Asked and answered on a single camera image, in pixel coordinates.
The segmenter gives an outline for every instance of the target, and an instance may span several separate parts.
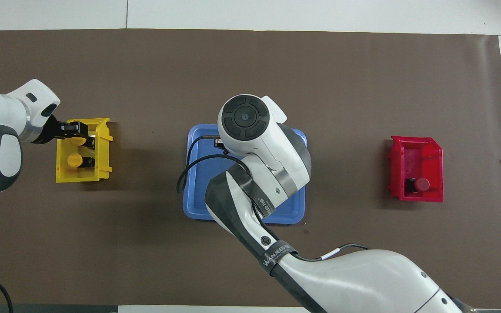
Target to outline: round button panel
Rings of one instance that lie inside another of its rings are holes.
[[[247,141],[264,133],[270,122],[270,115],[268,107],[259,97],[240,95],[224,105],[221,121],[231,137]]]

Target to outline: red plastic container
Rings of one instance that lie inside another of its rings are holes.
[[[392,196],[405,201],[444,201],[442,148],[430,137],[392,136]]]

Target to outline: brown mat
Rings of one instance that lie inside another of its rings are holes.
[[[56,184],[55,143],[26,146],[0,194],[0,281],[17,303],[298,305],[175,193],[189,129],[254,93],[310,143],[306,215],[278,235],[305,257],[348,242],[400,252],[447,293],[501,307],[496,36],[0,31],[0,92],[32,78],[61,98],[60,120],[111,117],[114,172]],[[391,135],[443,147],[443,203],[390,196]]]

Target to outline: red round knob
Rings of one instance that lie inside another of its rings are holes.
[[[424,177],[417,178],[415,182],[413,182],[413,187],[419,192],[425,192],[430,188],[430,182]]]

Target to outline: white floor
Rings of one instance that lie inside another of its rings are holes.
[[[501,0],[0,0],[0,30],[126,27],[501,35]],[[123,306],[120,311],[206,313],[206,309]]]

